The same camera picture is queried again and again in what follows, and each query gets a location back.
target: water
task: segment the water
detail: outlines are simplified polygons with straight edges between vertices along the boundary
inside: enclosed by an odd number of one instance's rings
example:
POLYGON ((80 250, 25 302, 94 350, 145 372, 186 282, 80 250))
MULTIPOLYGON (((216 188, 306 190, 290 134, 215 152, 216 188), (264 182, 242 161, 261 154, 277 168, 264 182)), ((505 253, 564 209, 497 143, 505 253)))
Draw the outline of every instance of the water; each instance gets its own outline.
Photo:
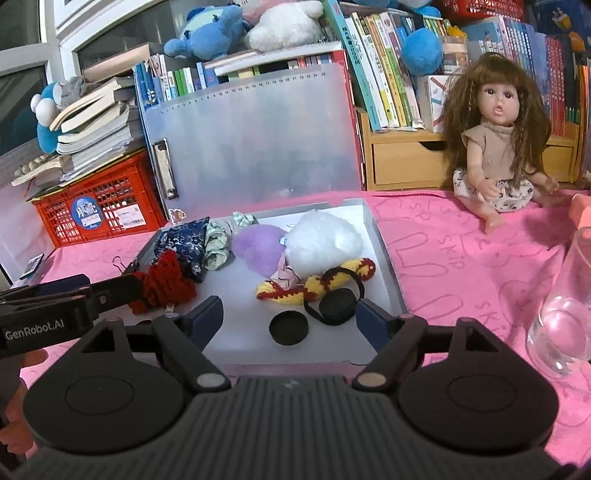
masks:
POLYGON ((563 378, 591 358, 591 302, 547 301, 527 335, 527 352, 543 374, 563 378))

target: white fluffy plush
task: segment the white fluffy plush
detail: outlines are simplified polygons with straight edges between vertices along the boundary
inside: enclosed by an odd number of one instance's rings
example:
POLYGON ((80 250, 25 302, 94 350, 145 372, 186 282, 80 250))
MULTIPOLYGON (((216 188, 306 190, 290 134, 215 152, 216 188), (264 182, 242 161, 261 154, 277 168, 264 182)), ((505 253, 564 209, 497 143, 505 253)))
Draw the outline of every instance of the white fluffy plush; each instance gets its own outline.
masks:
POLYGON ((353 225, 320 210, 305 213, 285 236, 285 257, 301 279, 359 258, 362 250, 353 225))
POLYGON ((322 39, 318 23, 322 13, 317 0, 276 5, 261 15, 245 43, 263 52, 316 43, 322 39))

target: sticker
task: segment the sticker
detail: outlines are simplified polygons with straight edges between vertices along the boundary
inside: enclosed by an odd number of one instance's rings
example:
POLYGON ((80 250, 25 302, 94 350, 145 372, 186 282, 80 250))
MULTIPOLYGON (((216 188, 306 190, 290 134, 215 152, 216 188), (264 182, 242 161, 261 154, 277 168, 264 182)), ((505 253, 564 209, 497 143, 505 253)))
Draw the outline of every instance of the sticker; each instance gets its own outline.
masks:
POLYGON ((147 225, 139 205, 129 205, 127 207, 119 208, 115 211, 115 216, 119 219, 121 228, 128 229, 136 226, 147 225))
POLYGON ((180 208, 168 209, 168 214, 170 215, 170 221, 173 223, 173 225, 178 225, 183 220, 185 220, 185 218, 187 218, 187 214, 180 208))
POLYGON ((103 223, 100 207, 91 197, 79 197, 74 200, 71 214, 76 224, 86 230, 96 230, 103 223))

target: yellow and red crocheted snake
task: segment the yellow and red crocheted snake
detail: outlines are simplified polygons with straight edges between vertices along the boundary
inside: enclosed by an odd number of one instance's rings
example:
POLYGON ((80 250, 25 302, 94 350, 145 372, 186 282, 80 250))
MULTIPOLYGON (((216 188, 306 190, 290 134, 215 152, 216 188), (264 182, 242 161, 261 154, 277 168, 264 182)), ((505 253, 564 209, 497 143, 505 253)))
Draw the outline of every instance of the yellow and red crocheted snake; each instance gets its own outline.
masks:
MULTIPOLYGON (((361 281, 367 281, 375 274, 375 263, 370 258, 349 260, 341 267, 357 273, 361 281)), ((258 300, 272 300, 285 305, 301 305, 304 298, 308 301, 320 300, 327 292, 336 290, 349 280, 351 277, 345 273, 336 273, 325 280, 318 275, 312 275, 303 286, 289 290, 282 289, 272 280, 265 280, 256 289, 256 297, 258 300)))

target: window frame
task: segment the window frame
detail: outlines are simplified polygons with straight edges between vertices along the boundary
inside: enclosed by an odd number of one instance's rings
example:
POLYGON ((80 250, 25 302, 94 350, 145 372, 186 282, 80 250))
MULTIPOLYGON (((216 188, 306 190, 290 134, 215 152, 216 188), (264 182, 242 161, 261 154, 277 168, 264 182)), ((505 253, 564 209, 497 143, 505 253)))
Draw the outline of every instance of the window frame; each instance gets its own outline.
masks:
MULTIPOLYGON (((84 2, 87 7, 57 30, 57 37, 61 39, 61 63, 66 78, 82 73, 76 53, 78 50, 128 18, 168 0, 72 0, 66 6, 78 1, 84 2)), ((54 2, 57 17, 59 5, 64 0, 54 2)))
POLYGON ((48 84, 64 79, 53 22, 53 0, 39 0, 39 29, 40 43, 0 50, 0 76, 44 66, 48 84))

